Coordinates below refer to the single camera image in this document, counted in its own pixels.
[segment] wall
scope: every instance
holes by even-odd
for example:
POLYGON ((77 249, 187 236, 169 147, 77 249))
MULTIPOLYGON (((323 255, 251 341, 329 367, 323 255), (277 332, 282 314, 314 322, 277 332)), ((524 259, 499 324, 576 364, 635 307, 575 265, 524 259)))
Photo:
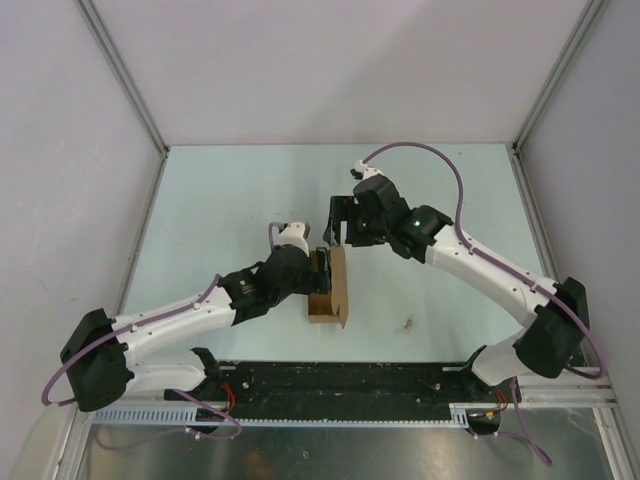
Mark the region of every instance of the wall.
POLYGON ((0 15, 0 478, 7 478, 69 334, 88 310, 114 308, 159 154, 73 2, 9 0, 0 15))
POLYGON ((640 2, 615 0, 524 149, 563 274, 588 287, 593 330, 640 449, 640 2))
POLYGON ((96 0, 166 142, 511 141, 587 0, 96 0))

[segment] small brown box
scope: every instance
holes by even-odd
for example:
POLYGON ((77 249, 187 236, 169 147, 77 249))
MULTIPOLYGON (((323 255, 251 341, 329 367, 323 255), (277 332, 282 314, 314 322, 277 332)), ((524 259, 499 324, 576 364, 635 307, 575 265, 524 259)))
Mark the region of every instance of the small brown box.
MULTIPOLYGON (((315 252, 311 253, 311 261, 317 267, 315 252)), ((344 247, 331 247, 329 265, 331 266, 331 293, 328 295, 317 293, 309 295, 309 321, 311 323, 339 323, 344 328, 349 316, 347 261, 344 247)))

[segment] gray floor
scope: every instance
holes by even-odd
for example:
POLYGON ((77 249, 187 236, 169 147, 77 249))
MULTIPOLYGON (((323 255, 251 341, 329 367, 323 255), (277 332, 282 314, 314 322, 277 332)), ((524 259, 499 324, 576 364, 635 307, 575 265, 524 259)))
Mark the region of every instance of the gray floor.
MULTIPOLYGON (((248 428, 235 440, 196 441, 176 434, 122 453, 95 444, 90 480, 422 480, 613 478, 591 410, 525 412, 536 441, 552 457, 545 467, 511 439, 474 441, 463 430, 248 428)), ((513 411, 503 431, 520 432, 513 411)), ((104 427, 103 442, 125 445, 158 432, 151 427, 104 427)))

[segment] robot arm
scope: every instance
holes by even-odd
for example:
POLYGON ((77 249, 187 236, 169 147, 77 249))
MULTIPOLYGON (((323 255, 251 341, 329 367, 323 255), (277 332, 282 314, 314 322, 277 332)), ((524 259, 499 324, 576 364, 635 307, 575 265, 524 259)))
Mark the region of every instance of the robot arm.
POLYGON ((523 327, 496 345, 482 347, 468 360, 463 375, 468 377, 464 383, 471 394, 481 396, 490 387, 528 371, 548 378, 560 374, 583 335, 553 302, 512 273, 526 276, 532 285, 561 299, 588 327, 586 293, 579 282, 569 278, 560 285, 527 272, 461 231, 463 243, 448 216, 426 205, 409 208, 393 182, 378 169, 359 162, 351 173, 359 183, 353 196, 331 198, 326 242, 340 244, 342 223, 346 222, 345 243, 354 247, 388 243, 403 258, 414 258, 464 280, 523 327), (476 249, 485 255, 475 254, 476 249))
POLYGON ((216 276, 204 292, 181 302, 113 319, 102 309, 85 315, 60 354, 80 410, 97 410, 124 394, 197 389, 218 374, 207 349, 194 348, 180 355, 157 351, 196 334, 265 315, 291 294, 328 293, 327 251, 316 249, 316 269, 309 257, 308 233, 304 222, 285 224, 279 233, 280 245, 265 262, 216 276), (107 341, 79 355, 106 336, 107 341))

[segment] white mounting plate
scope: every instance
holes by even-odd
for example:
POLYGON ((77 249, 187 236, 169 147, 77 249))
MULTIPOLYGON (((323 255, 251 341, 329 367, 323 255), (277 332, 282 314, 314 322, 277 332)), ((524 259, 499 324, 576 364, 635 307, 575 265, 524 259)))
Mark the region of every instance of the white mounting plate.
MULTIPOLYGON (((306 219, 321 244, 329 197, 349 195, 354 162, 377 145, 173 147, 125 304, 135 313, 193 295, 216 273, 265 260, 270 221, 306 219)), ((463 226, 527 270, 541 270, 504 145, 438 145, 465 182, 463 226)), ((374 161, 411 206, 453 214, 451 172, 428 152, 399 148, 374 161)), ((463 361, 518 324, 462 281, 395 255, 388 246, 347 248, 346 328, 310 324, 306 298, 268 315, 171 348, 208 347, 218 359, 463 361)))

